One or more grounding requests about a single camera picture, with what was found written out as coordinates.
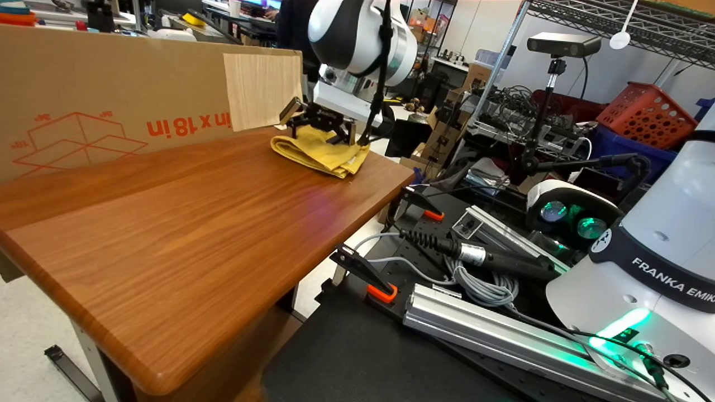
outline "white wall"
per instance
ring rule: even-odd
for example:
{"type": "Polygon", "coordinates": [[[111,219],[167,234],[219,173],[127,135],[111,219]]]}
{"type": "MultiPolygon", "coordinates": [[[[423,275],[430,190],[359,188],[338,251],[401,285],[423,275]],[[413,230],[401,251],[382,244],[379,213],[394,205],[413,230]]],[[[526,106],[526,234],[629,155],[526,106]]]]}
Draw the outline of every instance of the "white wall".
{"type": "Polygon", "coordinates": [[[479,49],[498,51],[521,0],[461,0],[444,38],[450,51],[473,60],[479,49]]]}
{"type": "Polygon", "coordinates": [[[401,0],[401,5],[410,5],[413,10],[424,10],[430,0],[401,0]]]}
{"type": "MultiPolygon", "coordinates": [[[[444,49],[473,60],[479,49],[498,51],[514,23],[521,0],[461,0],[444,38],[444,49]]],[[[528,51],[528,38],[538,32],[575,32],[538,18],[528,18],[514,46],[518,47],[500,85],[546,87],[550,56],[528,51]]],[[[669,59],[629,47],[615,51],[603,40],[601,51],[591,56],[591,85],[585,98],[611,104],[629,80],[655,84],[669,65],[669,59]]],[[[557,91],[578,96],[584,84],[584,64],[569,59],[568,71],[562,76],[557,91]]],[[[688,67],[670,85],[663,87],[687,112],[695,114],[697,98],[715,98],[715,71],[688,67]]]]}

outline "white robot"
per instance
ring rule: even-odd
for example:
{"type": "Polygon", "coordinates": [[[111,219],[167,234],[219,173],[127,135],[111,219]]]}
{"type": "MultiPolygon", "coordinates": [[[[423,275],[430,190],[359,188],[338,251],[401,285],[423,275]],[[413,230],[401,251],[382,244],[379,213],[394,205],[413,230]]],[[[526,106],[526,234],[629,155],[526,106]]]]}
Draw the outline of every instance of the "white robot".
{"type": "Polygon", "coordinates": [[[314,104],[356,122],[368,122],[371,106],[358,98],[353,87],[340,85],[343,74],[358,78],[379,74],[384,12],[388,7],[392,47],[387,56],[384,85],[398,85],[412,71],[417,43],[401,13],[401,0],[321,0],[309,23],[309,40],[325,64],[321,80],[314,90],[314,104]]]}
{"type": "Polygon", "coordinates": [[[709,397],[715,397],[714,190],[715,110],[624,222],[595,242],[591,257],[548,286],[565,326],[633,336],[631,344],[645,347],[709,397]]]}

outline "black table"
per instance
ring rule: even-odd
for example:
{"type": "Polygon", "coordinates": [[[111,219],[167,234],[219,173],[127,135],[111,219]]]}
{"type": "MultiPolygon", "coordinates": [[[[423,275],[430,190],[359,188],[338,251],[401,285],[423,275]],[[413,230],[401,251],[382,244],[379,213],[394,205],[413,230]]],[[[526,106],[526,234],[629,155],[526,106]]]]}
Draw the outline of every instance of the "black table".
{"type": "MultiPolygon", "coordinates": [[[[467,205],[450,194],[436,194],[432,202],[447,213],[444,224],[416,222],[416,213],[407,213],[398,224],[444,234],[467,205]]],[[[382,240],[368,256],[403,256],[424,273],[440,275],[430,257],[403,240],[382,240]]],[[[403,263],[387,263],[384,273],[401,286],[394,309],[359,300],[350,291],[359,279],[340,289],[327,286],[318,314],[305,322],[263,374],[273,402],[595,400],[541,376],[404,328],[401,322],[404,300],[417,278],[403,263]]]]}

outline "yellow cloth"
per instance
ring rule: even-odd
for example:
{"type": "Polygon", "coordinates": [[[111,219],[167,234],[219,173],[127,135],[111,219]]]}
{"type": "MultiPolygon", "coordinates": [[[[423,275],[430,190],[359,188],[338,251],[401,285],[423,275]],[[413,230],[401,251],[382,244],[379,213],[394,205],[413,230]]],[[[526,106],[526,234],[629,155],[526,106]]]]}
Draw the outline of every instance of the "yellow cloth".
{"type": "Polygon", "coordinates": [[[299,128],[295,136],[273,136],[270,148],[283,160],[338,180],[358,175],[368,155],[366,145],[330,145],[333,135],[315,128],[299,128]]]}

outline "red basket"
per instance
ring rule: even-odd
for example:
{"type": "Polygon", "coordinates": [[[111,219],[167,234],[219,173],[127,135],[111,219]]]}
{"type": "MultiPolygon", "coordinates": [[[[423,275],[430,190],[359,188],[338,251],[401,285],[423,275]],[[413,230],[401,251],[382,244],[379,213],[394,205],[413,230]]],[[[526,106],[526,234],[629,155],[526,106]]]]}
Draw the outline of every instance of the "red basket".
{"type": "Polygon", "coordinates": [[[662,151],[684,144],[697,125],[669,95],[641,84],[629,84],[597,122],[626,139],[662,151]]]}

